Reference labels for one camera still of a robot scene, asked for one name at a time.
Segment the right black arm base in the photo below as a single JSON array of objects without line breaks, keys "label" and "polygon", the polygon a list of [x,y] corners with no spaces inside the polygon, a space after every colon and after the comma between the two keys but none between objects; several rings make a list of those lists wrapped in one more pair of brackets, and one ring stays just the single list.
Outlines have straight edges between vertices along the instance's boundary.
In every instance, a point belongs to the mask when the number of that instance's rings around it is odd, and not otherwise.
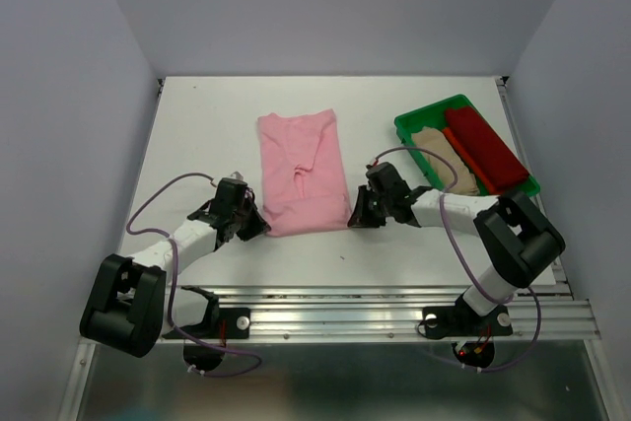
[{"label": "right black arm base", "polygon": [[421,310],[416,332],[428,340],[451,339],[453,359],[461,368],[478,373],[493,372],[495,337],[513,334],[506,306],[500,305],[488,315],[480,316],[459,297],[453,305]]}]

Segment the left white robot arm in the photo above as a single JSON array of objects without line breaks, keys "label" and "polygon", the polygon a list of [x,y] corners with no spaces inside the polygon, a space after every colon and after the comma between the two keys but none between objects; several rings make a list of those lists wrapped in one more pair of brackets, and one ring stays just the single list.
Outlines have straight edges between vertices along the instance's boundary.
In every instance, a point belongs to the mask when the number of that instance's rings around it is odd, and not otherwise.
[{"label": "left white robot arm", "polygon": [[80,334],[134,357],[147,355],[171,332],[175,283],[183,269],[232,238],[250,241],[268,232],[247,183],[224,177],[215,195],[171,234],[130,256],[113,253],[100,264],[80,321]]}]

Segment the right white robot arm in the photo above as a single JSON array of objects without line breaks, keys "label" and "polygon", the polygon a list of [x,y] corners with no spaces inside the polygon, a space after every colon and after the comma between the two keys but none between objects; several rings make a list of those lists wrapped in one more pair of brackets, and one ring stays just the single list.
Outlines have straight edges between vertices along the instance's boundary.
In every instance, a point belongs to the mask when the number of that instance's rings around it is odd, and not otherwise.
[{"label": "right white robot arm", "polygon": [[468,196],[430,186],[412,188],[388,162],[369,168],[366,178],[368,183],[358,188],[350,228],[379,228],[388,218],[415,228],[442,228],[458,259],[463,254],[454,232],[482,242],[489,268],[475,277],[467,263],[462,265],[471,286],[454,308],[454,321],[465,332],[484,326],[493,310],[530,286],[566,248],[557,229],[518,189]]}]

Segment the pink t-shirt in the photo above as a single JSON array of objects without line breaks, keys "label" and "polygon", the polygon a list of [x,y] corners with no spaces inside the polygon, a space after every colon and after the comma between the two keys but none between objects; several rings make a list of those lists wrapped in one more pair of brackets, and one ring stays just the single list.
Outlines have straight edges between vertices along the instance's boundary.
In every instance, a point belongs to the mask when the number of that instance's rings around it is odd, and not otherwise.
[{"label": "pink t-shirt", "polygon": [[350,198],[333,110],[257,120],[263,216],[271,237],[341,231]]}]

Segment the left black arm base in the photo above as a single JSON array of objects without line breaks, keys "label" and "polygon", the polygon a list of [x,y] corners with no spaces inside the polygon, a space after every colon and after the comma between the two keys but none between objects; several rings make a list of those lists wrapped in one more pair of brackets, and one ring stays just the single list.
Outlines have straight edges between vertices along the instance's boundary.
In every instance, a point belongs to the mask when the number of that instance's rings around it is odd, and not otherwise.
[{"label": "left black arm base", "polygon": [[209,378],[243,375],[249,369],[226,374],[219,367],[226,355],[238,356],[237,349],[228,347],[229,340],[247,340],[251,310],[246,307],[225,308],[213,292],[195,286],[183,286],[175,291],[171,307],[172,321],[165,306],[162,336],[184,341],[182,359],[190,373]]}]

